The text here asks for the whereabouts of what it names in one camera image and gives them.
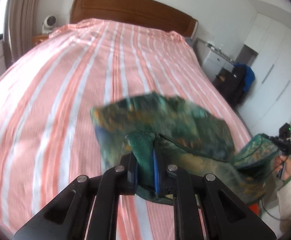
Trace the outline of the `person's right hand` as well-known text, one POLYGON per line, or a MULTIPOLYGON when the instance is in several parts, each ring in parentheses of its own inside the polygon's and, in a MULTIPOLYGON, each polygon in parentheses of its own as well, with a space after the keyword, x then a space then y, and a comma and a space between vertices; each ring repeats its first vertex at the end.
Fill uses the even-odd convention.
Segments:
POLYGON ((287 182, 291 178, 291 159, 288 156, 278 155, 274 159, 274 171, 283 170, 281 180, 287 182))

